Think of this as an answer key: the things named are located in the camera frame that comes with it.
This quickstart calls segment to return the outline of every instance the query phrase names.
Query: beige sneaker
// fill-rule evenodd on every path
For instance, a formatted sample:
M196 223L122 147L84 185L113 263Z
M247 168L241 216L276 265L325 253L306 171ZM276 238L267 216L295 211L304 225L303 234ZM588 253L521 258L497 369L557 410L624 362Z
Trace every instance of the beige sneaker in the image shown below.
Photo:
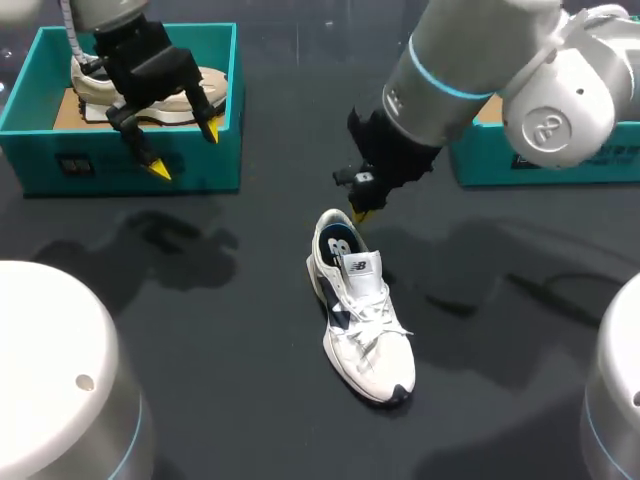
M204 88L209 102L217 107L227 99L227 76L224 72L205 67L200 67L200 73L203 78L200 85ZM84 104L85 121L107 122L107 110L119 96L111 80L106 77L100 79L100 77L84 75L78 61L72 57L71 83ZM161 125L183 125L194 122L191 105L184 92L172 95L162 102L156 102L151 107L140 111L137 117Z

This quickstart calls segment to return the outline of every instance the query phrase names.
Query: teal box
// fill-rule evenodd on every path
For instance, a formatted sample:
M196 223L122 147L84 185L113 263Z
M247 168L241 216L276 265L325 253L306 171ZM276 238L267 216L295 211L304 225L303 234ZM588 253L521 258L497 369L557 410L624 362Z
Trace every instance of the teal box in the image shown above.
M490 102L488 108L501 109ZM622 122L591 159L577 167L549 170L518 155L504 134L502 123L479 117L462 138L451 145L451 161L458 182L465 187L629 183L640 181L640 123ZM500 111L491 112L500 118Z
M144 128L173 181L138 166L111 129L52 130L71 86L71 49L64 28L41 28L0 118L0 146L25 196L150 195L233 191L240 186L244 79L235 24L165 25L174 45L202 67L227 73L229 89L218 144L197 126ZM81 39L93 52L92 38ZM62 164L77 161L83 174Z

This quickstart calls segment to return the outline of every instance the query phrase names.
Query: shoe tongue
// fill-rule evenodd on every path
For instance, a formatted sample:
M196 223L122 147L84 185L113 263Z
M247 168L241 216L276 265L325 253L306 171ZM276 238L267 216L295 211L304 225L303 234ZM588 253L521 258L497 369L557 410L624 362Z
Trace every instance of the shoe tongue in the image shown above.
M380 293L384 285L380 252L343 255L342 277L354 298Z

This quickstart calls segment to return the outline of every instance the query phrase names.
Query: white sneaker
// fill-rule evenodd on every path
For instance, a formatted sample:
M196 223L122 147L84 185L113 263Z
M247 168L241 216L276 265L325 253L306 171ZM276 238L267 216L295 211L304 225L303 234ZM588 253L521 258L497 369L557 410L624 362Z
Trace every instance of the white sneaker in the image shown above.
M396 318L382 279L380 252L369 252L340 210L322 215L307 268L327 309L324 349L333 367L360 395L383 404L406 399L415 385L407 332Z
M224 72L205 67L200 67L200 73L202 74L200 85L204 88L209 103L217 107L227 99L226 75ZM83 74L80 64L75 57L72 57L71 83L81 102L85 104L84 119L89 123L107 122L107 110L120 95L111 80L106 76L101 79ZM184 92L172 95L162 102L156 102L136 116L161 125L185 125L195 121L191 105Z

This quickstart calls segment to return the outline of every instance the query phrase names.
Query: shoe sole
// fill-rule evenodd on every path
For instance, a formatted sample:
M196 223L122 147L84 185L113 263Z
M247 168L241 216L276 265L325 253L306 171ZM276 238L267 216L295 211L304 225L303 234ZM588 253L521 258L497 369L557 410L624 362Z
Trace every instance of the shoe sole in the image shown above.
M329 315L328 314L329 307L327 305L327 299L322 293L322 289L318 284L318 273L315 267L313 254L307 258L307 271L309 272L309 278L311 279L311 284L313 285L313 291L316 293L316 296L324 305L324 308L327 311L327 315ZM344 369L340 365L340 362L338 361L338 357L335 351L333 350L333 345L331 344L331 331L329 328L329 320L327 320L327 330L325 331L324 338L322 339L322 345L324 346L324 351L327 354L327 357L329 358L331 365L333 365L333 368L336 369L336 371L340 374L340 376L344 379L344 381L347 382L347 384L353 390L355 390L359 395L364 397L366 400L375 403L376 405L395 405L396 403L398 403L398 400L396 399L380 400L379 398L375 398L369 395L360 386L358 386L358 384L355 383L353 379L344 371Z
M216 102L214 107L218 108L222 103L226 102L226 100L226 98L223 98L219 102ZM109 110L109 108L111 108L110 105L95 105L81 102L82 117L87 123L108 123L107 110ZM136 114L136 117L139 120L146 120L165 127L177 127L195 123L193 112L190 110L185 112L165 112L157 108L147 108L140 110L140 112Z

